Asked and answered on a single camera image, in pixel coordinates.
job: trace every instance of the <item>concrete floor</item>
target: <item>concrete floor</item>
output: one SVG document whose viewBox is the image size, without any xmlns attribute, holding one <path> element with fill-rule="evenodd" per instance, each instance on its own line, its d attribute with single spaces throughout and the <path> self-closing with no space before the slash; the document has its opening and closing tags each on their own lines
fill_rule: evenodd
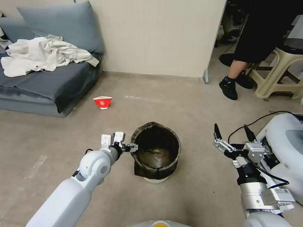
<svg viewBox="0 0 303 227">
<path fill-rule="evenodd" d="M 156 121 L 179 136 L 182 151 L 176 172 L 151 184 L 134 176 L 134 161 L 124 154 L 77 226 L 123 227 L 151 219 L 191 226 L 243 226 L 237 173 L 212 145 L 214 123 L 222 136 L 269 111 L 301 112 L 298 101 L 271 97 L 237 86 L 239 100 L 223 96 L 218 82 L 228 68 L 216 58 L 210 84 L 200 78 L 106 73 L 66 118 L 0 110 L 0 226 L 25 226 L 57 185 L 77 169 L 87 148 L 100 147 L 101 134 L 124 131 L 126 142 L 143 124 Z M 112 96 L 108 110 L 92 98 Z M 258 132 L 270 118 L 251 129 Z M 231 141 L 245 141 L 243 132 Z M 301 226 L 302 207 L 285 217 Z"/>
</svg>

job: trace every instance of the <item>beige wall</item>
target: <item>beige wall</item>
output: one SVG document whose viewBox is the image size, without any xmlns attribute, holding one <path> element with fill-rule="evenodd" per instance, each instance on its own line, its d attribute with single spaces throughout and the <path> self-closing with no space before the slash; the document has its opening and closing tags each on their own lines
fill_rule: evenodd
<svg viewBox="0 0 303 227">
<path fill-rule="evenodd" d="M 72 0 L 9 0 L 54 5 Z M 90 0 L 106 46 L 104 70 L 201 77 L 212 53 L 225 0 Z"/>
</svg>

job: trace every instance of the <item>stool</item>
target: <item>stool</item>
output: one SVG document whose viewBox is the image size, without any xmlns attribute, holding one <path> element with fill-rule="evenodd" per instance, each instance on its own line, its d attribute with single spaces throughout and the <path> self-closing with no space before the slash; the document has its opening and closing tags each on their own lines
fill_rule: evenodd
<svg viewBox="0 0 303 227">
<path fill-rule="evenodd" d="M 257 83 L 255 95 L 267 99 L 275 91 L 288 91 L 293 93 L 292 98 L 303 96 L 303 80 L 299 80 L 290 72 L 288 67 L 303 59 L 303 39 L 290 38 L 273 50 L 277 56 L 277 63 L 274 67 L 261 67 L 260 63 L 254 64 L 248 75 Z M 266 78 L 263 78 L 257 70 L 270 71 Z M 295 84 L 282 84 L 281 80 L 289 77 Z"/>
</svg>

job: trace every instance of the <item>paper cup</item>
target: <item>paper cup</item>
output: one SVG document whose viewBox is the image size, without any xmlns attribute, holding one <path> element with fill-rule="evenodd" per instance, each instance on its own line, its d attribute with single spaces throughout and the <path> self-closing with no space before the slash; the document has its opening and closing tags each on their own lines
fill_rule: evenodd
<svg viewBox="0 0 303 227">
<path fill-rule="evenodd" d="M 94 98 L 93 100 L 100 109 L 104 110 L 108 109 L 108 107 L 110 106 L 112 97 L 99 96 L 97 98 Z"/>
</svg>

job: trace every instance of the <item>trash can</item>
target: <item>trash can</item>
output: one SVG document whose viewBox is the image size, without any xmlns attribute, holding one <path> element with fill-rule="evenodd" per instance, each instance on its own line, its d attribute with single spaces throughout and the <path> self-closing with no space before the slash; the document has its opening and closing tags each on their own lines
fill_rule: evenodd
<svg viewBox="0 0 303 227">
<path fill-rule="evenodd" d="M 149 122 L 134 132 L 131 142 L 138 145 L 138 150 L 131 153 L 136 176 L 151 183 L 160 183 L 175 171 L 181 143 L 171 129 Z"/>
</svg>

